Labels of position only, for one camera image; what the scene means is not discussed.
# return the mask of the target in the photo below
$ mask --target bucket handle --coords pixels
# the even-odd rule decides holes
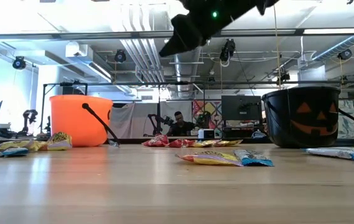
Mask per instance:
[[[269,101],[267,101],[266,104],[267,104],[269,109],[272,109],[278,115],[276,108]],[[354,121],[354,117],[352,115],[350,115],[347,112],[341,110],[340,108],[338,109],[338,112]],[[272,113],[269,113],[269,115],[272,117],[273,120],[275,120]]]
[[[105,130],[108,131],[112,135],[114,140],[117,142],[117,146],[119,146],[120,140],[117,138],[117,136],[114,134],[114,132],[109,128],[109,126],[107,124],[105,124],[105,122],[103,122],[103,120],[95,113],[95,111],[90,108],[88,103],[83,103],[82,107],[84,109],[86,109],[90,114],[92,114],[92,116],[94,116],[103,125]]]

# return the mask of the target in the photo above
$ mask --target string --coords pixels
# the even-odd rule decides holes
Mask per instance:
[[[278,72],[279,72],[279,86],[278,89],[281,89],[281,82],[282,82],[282,74],[281,74],[281,61],[279,58],[279,39],[277,36],[277,22],[276,22],[276,7],[274,5],[274,18],[275,18],[275,37],[276,37],[276,56],[277,56],[277,67],[278,67]]]

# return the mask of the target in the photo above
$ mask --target black handle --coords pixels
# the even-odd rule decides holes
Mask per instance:
[[[105,130],[108,131],[112,135],[114,140],[116,140],[116,142],[120,145],[120,140],[117,138],[117,136],[114,134],[114,132],[112,132],[112,130],[109,128],[109,126],[95,113],[95,111],[93,111],[93,109],[90,108],[88,103],[83,103],[82,107],[83,107],[83,109],[86,109],[90,114],[92,114],[92,116],[94,116],[103,125]]]

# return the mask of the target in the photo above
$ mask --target blue candy wrapper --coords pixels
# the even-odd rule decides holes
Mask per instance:
[[[11,157],[11,156],[26,156],[29,153],[29,150],[26,148],[9,148],[5,149],[2,152],[2,156]]]
[[[256,151],[237,149],[233,153],[244,166],[274,166],[270,159]]]

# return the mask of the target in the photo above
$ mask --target wall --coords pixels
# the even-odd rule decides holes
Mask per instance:
[[[32,86],[37,86],[36,72],[15,70],[11,63],[0,59],[0,123],[11,122],[13,131],[22,130],[23,112],[35,108],[37,89]]]

